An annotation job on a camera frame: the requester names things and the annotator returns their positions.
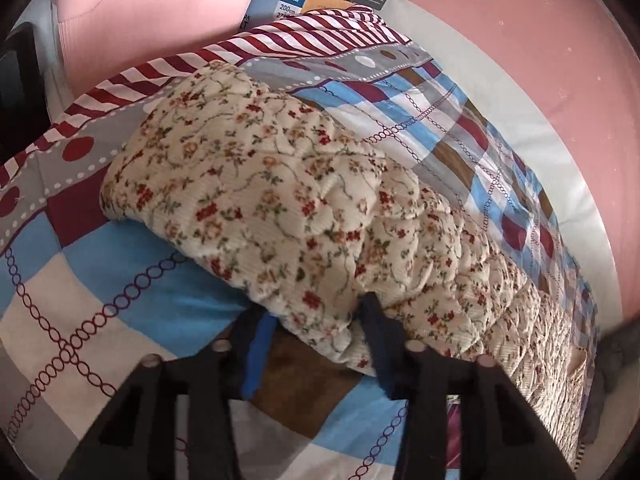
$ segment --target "maroon chain print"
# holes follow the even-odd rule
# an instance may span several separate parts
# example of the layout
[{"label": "maroon chain print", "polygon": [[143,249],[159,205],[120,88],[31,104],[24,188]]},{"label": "maroon chain print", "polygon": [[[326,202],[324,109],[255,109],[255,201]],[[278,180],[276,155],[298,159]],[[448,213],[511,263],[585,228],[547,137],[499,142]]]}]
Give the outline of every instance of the maroon chain print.
[{"label": "maroon chain print", "polygon": [[409,401],[407,400],[404,403],[404,406],[398,410],[398,414],[391,419],[389,425],[382,430],[382,434],[376,440],[376,443],[373,445],[371,449],[369,449],[369,454],[364,457],[362,464],[358,466],[355,473],[353,473],[348,480],[360,480],[364,475],[369,472],[369,468],[376,461],[376,457],[382,451],[382,448],[386,446],[386,443],[389,441],[389,437],[394,434],[394,431],[400,424],[402,420],[406,417],[406,412],[409,407]]},{"label": "maroon chain print", "polygon": [[178,252],[173,252],[157,265],[147,267],[145,272],[138,273],[133,282],[125,285],[123,291],[117,294],[111,300],[111,303],[105,303],[102,309],[96,312],[91,319],[84,320],[67,341],[55,327],[51,326],[47,318],[40,314],[38,307],[31,301],[31,297],[22,282],[22,277],[18,273],[18,267],[15,265],[12,248],[6,250],[4,257],[9,268],[9,274],[12,277],[12,283],[15,286],[16,293],[22,299],[22,304],[29,310],[31,317],[38,322],[41,329],[47,332],[49,338],[60,348],[58,355],[43,370],[38,372],[36,379],[18,401],[14,414],[9,419],[6,433],[9,439],[14,442],[21,424],[35,405],[36,400],[47,389],[49,383],[58,376],[58,373],[65,369],[67,364],[73,364],[78,373],[85,377],[89,384],[99,388],[105,396],[113,396],[116,388],[112,384],[105,383],[100,375],[92,372],[87,362],[82,361],[76,351],[81,349],[84,342],[88,341],[92,335],[95,335],[98,329],[104,327],[109,318],[115,317],[121,310],[129,308],[131,301],[139,298],[142,291],[151,286],[153,280],[158,280],[165,272],[174,270],[179,264],[186,262],[187,258]]}]

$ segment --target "plaid bed sheet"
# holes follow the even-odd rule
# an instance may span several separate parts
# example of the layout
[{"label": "plaid bed sheet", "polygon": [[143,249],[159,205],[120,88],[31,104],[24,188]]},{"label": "plaid bed sheet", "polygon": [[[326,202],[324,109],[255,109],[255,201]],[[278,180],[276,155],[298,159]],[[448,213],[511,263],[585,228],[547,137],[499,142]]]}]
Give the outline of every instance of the plaid bed sheet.
[{"label": "plaid bed sheet", "polygon": [[[0,167],[0,246],[7,267],[0,278],[0,372],[15,375],[0,385],[0,423],[41,478],[55,478],[52,472],[141,355],[192,354],[244,305],[241,295],[212,282],[143,228],[107,222],[97,205],[105,168],[122,143],[170,88],[213,59],[324,109],[412,168],[500,240],[533,282],[573,314],[574,341],[593,359],[596,306],[534,173],[427,53],[370,9],[312,11],[124,71],[76,100],[43,137]],[[60,280],[66,288],[55,289],[57,300],[46,286]],[[133,289],[143,282],[150,292],[140,288],[136,295]],[[186,282],[192,290],[184,290]],[[165,298],[172,303],[166,308]],[[106,320],[81,304],[98,312],[118,306],[121,332],[109,332],[110,343],[99,339]],[[60,317],[67,311],[76,324]],[[126,340],[126,356],[114,338]],[[92,349],[96,340],[102,346]],[[272,461],[282,455],[269,478],[325,478],[336,468],[345,478],[390,478],[402,403],[386,400],[371,379],[305,349],[295,338],[278,342],[256,410],[234,412],[236,430],[244,428],[239,441],[248,449],[247,478],[266,478],[258,464],[269,453]],[[295,356],[294,362],[283,365],[284,356]],[[314,384],[328,387],[293,391],[293,378],[309,370],[316,371]],[[68,395],[84,388],[89,407]],[[301,420],[278,408],[306,406],[310,399],[324,408]],[[452,408],[450,478],[459,466],[458,423]],[[247,437],[256,428],[276,435],[279,451],[257,456]]]}]

